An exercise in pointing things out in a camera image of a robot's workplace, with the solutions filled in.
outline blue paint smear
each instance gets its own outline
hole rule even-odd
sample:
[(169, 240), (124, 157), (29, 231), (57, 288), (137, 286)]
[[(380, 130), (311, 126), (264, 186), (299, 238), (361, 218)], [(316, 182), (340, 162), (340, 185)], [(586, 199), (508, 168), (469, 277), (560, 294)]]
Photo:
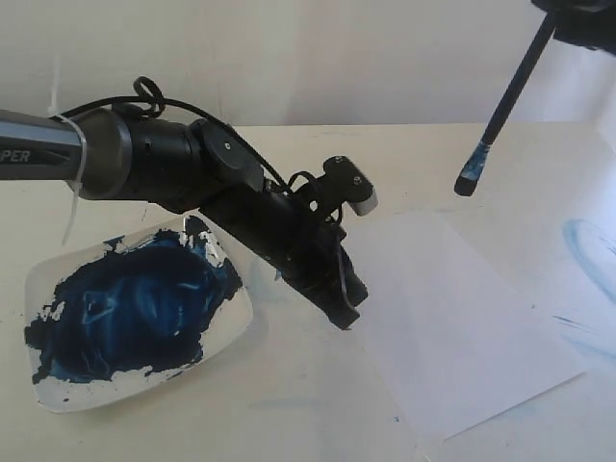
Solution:
[(462, 168), (460, 176), (466, 178), (467, 180), (477, 181), (481, 176), (483, 168), (485, 167), (485, 162), (488, 158), (489, 152), (490, 145), (480, 141), (475, 148), (473, 155), (464, 165), (464, 168)]
[(600, 245), (603, 258), (616, 258), (616, 243), (604, 231), (584, 219), (570, 219), (563, 226), (565, 243), (586, 276), (616, 304), (616, 284), (602, 259), (593, 254), (588, 244)]
[(48, 376), (89, 383), (200, 361), (201, 333), (242, 286), (228, 259), (215, 267), (205, 258), (206, 231), (199, 218), (187, 217), (184, 233), (160, 230), (138, 247), (117, 251), (123, 238), (107, 241), (103, 257), (60, 282), (41, 311), (64, 304), (61, 315), (38, 317), (25, 329), (27, 345), (40, 350), (33, 383)]

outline table surface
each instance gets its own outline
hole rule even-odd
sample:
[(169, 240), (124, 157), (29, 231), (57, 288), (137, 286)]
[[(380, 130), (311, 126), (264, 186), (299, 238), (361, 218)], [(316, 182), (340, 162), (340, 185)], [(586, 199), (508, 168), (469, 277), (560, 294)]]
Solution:
[[(23, 287), (50, 257), (167, 220), (154, 205), (80, 201), (60, 245), (70, 192), (59, 183), (0, 183), (0, 459), (294, 461), (611, 461), (616, 453), (616, 307), (579, 268), (563, 224), (587, 219), (616, 237), (616, 156), (583, 123), (508, 125), (476, 195), (452, 185), (482, 125), (247, 127), (279, 170), (321, 171), (348, 155), (373, 180), (380, 205), (363, 221), (436, 210), (533, 306), (588, 326), (575, 343), (588, 373), (429, 447), (400, 415), (355, 336), (222, 239), (251, 291), (255, 319), (222, 353), (138, 397), (54, 415), (30, 385)], [(348, 226), (359, 218), (346, 214)]]

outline white paper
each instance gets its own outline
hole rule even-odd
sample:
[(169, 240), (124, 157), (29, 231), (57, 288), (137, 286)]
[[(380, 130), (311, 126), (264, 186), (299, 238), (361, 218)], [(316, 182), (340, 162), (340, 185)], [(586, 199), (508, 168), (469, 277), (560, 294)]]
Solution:
[(453, 436), (583, 372), (577, 355), (438, 216), (355, 228), (370, 297), (353, 325), (406, 420)]

